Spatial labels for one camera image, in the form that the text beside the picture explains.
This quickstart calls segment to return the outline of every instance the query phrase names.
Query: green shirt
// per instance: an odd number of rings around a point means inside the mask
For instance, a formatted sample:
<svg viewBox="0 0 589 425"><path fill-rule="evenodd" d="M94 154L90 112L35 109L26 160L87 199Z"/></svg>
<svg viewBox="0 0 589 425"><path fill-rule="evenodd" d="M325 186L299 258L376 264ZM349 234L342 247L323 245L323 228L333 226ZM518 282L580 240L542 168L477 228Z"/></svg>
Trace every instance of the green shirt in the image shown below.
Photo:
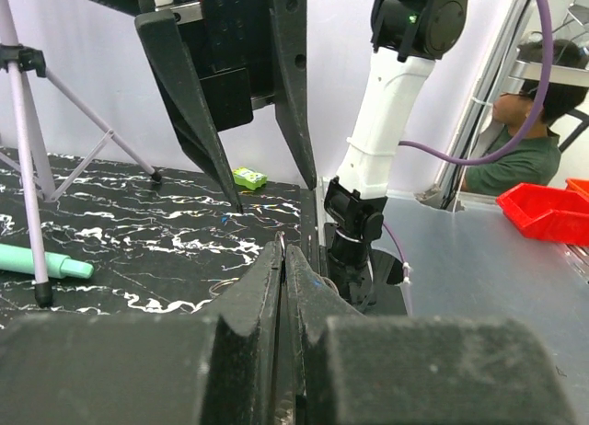
<svg viewBox="0 0 589 425"><path fill-rule="evenodd" d="M504 147L512 136L503 128L487 154ZM559 136L549 130L545 138L523 140L494 163L467 169L468 192L499 196L520 183L547 186L560 165Z"/></svg>

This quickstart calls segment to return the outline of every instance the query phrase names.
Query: red plastic tray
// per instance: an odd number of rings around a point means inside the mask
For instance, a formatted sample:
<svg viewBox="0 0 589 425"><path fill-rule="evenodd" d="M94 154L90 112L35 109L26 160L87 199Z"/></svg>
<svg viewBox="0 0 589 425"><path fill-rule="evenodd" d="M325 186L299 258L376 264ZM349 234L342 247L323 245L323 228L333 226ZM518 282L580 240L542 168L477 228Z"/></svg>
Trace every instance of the red plastic tray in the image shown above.
<svg viewBox="0 0 589 425"><path fill-rule="evenodd" d="M523 236L589 246L589 197L581 193L520 184L497 203Z"/></svg>
<svg viewBox="0 0 589 425"><path fill-rule="evenodd" d="M567 190L575 190L583 195L589 197L589 180L568 178L567 179Z"/></svg>

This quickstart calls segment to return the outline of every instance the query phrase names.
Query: mint green cylinder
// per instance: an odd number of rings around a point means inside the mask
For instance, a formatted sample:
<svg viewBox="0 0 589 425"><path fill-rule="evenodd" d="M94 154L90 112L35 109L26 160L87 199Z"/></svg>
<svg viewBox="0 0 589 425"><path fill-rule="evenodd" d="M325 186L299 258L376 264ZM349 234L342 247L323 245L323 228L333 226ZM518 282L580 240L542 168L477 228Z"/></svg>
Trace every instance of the mint green cylinder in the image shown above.
<svg viewBox="0 0 589 425"><path fill-rule="evenodd" d="M47 275L50 278L66 277L88 279L94 273L94 266L76 261L67 255L45 252ZM33 252L30 248L0 244L0 270L16 273L35 274Z"/></svg>

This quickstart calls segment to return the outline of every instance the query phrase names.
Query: man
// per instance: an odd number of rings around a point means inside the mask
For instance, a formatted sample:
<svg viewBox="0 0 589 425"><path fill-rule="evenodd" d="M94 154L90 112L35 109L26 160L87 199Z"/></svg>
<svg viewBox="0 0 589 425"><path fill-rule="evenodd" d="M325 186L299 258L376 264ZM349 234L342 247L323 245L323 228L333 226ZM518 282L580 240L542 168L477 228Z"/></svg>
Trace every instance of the man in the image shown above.
<svg viewBox="0 0 589 425"><path fill-rule="evenodd" d="M519 60L541 62L542 43L522 45ZM588 62L587 56L573 42L555 40L555 65L584 69ZM495 102L492 117L504 127L487 154L501 149L521 129L532 109L537 87L538 82L528 80L519 95L503 94ZM547 186L560 165L559 136L549 125L581 105L586 94L584 87L550 84L544 109L525 139L496 162L468 168L462 190L498 196L520 183Z"/></svg>

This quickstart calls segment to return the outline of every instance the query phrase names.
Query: white backdrop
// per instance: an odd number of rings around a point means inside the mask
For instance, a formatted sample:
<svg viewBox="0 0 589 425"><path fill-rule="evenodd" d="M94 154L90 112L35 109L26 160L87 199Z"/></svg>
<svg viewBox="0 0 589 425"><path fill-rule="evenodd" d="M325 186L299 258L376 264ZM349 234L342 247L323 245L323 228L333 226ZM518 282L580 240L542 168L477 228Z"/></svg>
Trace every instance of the white backdrop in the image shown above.
<svg viewBox="0 0 589 425"><path fill-rule="evenodd" d="M369 72L369 16L374 0L309 0L308 109L319 175L335 173L352 133ZM482 56L511 0L469 0L467 28L426 83L406 138L445 149L468 101ZM136 36L133 19L86 0L10 0L20 40L41 48L48 64L154 165L195 169L180 151ZM101 136L47 81L32 78L41 125L52 152L85 155ZM0 75L0 142L16 144L10 93ZM263 109L248 126L222 132L233 167L300 182L295 163ZM126 160L109 145L104 158ZM399 149L391 188L421 191L440 163Z"/></svg>

